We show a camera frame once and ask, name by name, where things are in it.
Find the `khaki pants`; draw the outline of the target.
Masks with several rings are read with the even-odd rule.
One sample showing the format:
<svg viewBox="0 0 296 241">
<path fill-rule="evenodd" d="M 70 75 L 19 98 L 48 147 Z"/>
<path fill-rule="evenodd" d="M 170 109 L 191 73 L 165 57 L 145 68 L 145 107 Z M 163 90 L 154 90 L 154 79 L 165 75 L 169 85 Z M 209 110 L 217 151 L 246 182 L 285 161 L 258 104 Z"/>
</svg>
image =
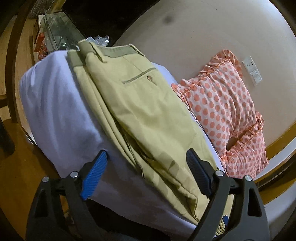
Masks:
<svg viewBox="0 0 296 241">
<path fill-rule="evenodd" d="M 164 76 L 133 45 L 82 40 L 68 58 L 81 91 L 125 159 L 184 218 L 197 224 L 207 205 L 186 152 L 217 168 L 204 133 Z"/>
</svg>

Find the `right polka dot pillow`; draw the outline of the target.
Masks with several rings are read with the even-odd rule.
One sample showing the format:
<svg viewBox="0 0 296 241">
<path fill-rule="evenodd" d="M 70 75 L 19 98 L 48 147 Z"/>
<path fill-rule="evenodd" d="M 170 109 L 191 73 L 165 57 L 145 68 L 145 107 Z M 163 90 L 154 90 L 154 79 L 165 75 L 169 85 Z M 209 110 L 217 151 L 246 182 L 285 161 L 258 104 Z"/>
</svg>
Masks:
<svg viewBox="0 0 296 241">
<path fill-rule="evenodd" d="M 263 136 L 264 119 L 256 112 L 256 123 L 220 158 L 227 176 L 255 178 L 268 164 Z"/>
</svg>

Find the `polka dot pillow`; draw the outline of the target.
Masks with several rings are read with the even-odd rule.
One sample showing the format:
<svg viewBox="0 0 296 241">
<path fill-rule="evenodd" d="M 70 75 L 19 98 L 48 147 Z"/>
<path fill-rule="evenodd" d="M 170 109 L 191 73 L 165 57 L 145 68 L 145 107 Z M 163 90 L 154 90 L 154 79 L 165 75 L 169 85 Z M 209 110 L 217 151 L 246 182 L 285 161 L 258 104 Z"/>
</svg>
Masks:
<svg viewBox="0 0 296 241">
<path fill-rule="evenodd" d="M 231 138 L 244 135 L 252 127 L 261 130 L 263 120 L 255 110 L 242 80 L 242 67 L 229 50 L 217 53 L 197 77 L 182 79 L 172 89 L 201 124 L 219 157 L 226 157 Z"/>
<path fill-rule="evenodd" d="M 256 123 L 220 158 L 227 176 L 255 178 L 268 164 L 263 136 L 264 119 L 256 112 Z"/>
</svg>

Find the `white bed mattress sheet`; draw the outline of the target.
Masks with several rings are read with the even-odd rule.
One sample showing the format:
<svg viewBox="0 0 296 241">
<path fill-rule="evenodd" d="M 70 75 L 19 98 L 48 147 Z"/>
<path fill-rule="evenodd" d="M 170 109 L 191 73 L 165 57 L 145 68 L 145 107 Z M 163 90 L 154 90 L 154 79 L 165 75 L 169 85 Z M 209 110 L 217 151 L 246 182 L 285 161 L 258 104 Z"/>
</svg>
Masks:
<svg viewBox="0 0 296 241">
<path fill-rule="evenodd" d="M 80 93 L 66 51 L 56 51 L 30 68 L 20 81 L 20 96 L 34 139 L 60 176 L 107 151 L 110 160 L 91 197 L 95 205 L 174 240 L 190 236 L 195 226 L 135 172 L 107 137 Z"/>
</svg>

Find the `dark wooden chair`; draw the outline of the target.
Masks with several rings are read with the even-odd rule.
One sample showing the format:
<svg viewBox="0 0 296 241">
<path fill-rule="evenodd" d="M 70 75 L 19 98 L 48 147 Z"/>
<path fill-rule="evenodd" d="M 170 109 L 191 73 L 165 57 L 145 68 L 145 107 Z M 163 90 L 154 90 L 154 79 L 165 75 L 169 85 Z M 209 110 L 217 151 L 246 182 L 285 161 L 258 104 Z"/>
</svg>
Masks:
<svg viewBox="0 0 296 241">
<path fill-rule="evenodd" d="M 16 104 L 16 91 L 15 91 L 15 68 L 16 68 L 16 55 L 26 19 L 32 10 L 36 1 L 25 1 L 21 6 L 15 23 L 11 30 L 11 35 L 6 52 L 5 63 L 5 95 L 1 95 L 1 108 L 7 106 L 10 112 L 10 119 L 1 121 L 1 158 L 6 158 L 12 155 L 16 149 L 12 137 L 9 135 L 6 123 L 12 123 L 18 126 L 20 122 L 19 113 Z"/>
</svg>

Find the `left polka dot pillow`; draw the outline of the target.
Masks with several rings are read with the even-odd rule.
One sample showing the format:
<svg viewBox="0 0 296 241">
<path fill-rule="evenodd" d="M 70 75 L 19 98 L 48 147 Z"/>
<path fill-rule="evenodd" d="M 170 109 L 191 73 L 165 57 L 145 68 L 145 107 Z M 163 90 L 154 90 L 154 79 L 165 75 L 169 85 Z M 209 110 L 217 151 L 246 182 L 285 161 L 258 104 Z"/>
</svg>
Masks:
<svg viewBox="0 0 296 241">
<path fill-rule="evenodd" d="M 219 157 L 226 157 L 231 138 L 244 135 L 252 127 L 261 130 L 263 120 L 255 110 L 242 80 L 242 67 L 229 50 L 217 53 L 197 77 L 182 79 L 172 89 L 201 124 Z"/>
</svg>

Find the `clear plastic bag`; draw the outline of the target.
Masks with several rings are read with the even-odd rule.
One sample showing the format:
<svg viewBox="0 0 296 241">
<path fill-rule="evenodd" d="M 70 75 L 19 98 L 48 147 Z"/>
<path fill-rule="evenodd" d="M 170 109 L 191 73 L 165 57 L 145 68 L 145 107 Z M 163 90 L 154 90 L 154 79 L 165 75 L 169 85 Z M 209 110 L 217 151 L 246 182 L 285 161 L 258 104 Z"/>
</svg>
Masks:
<svg viewBox="0 0 296 241">
<path fill-rule="evenodd" d="M 86 39 L 86 41 L 94 43 L 94 44 L 99 45 L 99 46 L 107 47 L 108 44 L 109 44 L 109 36 L 108 35 L 106 35 L 105 37 L 97 36 L 95 38 L 88 37 Z"/>
</svg>

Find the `white wall socket plate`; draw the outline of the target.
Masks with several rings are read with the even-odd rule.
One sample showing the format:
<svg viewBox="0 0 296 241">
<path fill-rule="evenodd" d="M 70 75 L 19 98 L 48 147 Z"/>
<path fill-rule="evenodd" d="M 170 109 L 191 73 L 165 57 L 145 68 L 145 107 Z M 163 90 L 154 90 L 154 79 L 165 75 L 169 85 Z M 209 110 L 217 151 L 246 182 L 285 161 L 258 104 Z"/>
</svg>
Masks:
<svg viewBox="0 0 296 241">
<path fill-rule="evenodd" d="M 252 59 L 251 56 L 249 56 L 249 57 L 246 57 L 242 61 L 242 63 L 245 69 L 247 70 L 248 74 L 250 75 L 253 85 L 257 86 L 262 81 L 262 76 L 260 75 L 260 72 L 256 64 L 254 63 L 254 60 Z"/>
</svg>

